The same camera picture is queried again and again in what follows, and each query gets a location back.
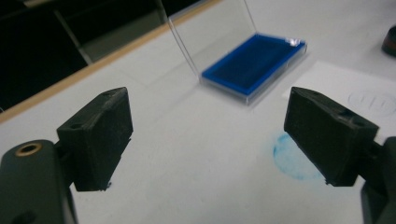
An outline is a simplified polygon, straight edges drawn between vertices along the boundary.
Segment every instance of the clear plastic box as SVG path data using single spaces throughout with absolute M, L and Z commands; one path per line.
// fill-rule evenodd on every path
M 167 18 L 200 82 L 246 104 L 306 52 L 303 40 L 259 34 L 244 0 L 201 0 Z

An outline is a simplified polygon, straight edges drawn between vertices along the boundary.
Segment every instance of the blue circle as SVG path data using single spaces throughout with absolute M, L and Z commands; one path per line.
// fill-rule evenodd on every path
M 294 179 L 307 180 L 322 176 L 287 133 L 283 133 L 276 141 L 274 161 L 282 173 Z

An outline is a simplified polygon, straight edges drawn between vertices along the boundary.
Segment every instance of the brass insert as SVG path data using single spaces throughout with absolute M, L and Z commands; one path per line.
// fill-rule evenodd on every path
M 17 157 L 31 156 L 39 151 L 43 146 L 39 143 L 31 143 L 18 148 L 15 155 Z

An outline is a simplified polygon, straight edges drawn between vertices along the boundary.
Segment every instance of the white table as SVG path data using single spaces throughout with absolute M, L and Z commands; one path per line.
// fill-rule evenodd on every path
M 199 85 L 162 27 L 145 44 L 132 43 L 2 114 L 0 154 L 29 140 L 57 142 L 56 128 L 94 96 L 125 86 L 132 142 L 106 192 L 71 187 L 80 223 L 362 223 L 361 179 L 334 188 L 323 177 L 296 179 L 275 166 L 288 103 L 281 94 L 317 61 L 396 79 L 395 59 L 380 49 L 396 23 L 396 2 L 247 5 L 260 32 L 308 43 L 305 58 L 257 104 Z

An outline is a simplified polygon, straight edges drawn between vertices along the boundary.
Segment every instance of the white paper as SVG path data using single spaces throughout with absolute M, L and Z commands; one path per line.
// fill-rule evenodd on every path
M 375 141 L 396 136 L 396 82 L 317 62 L 292 86 L 318 91 L 380 127 Z M 289 98 L 291 87 L 282 95 Z

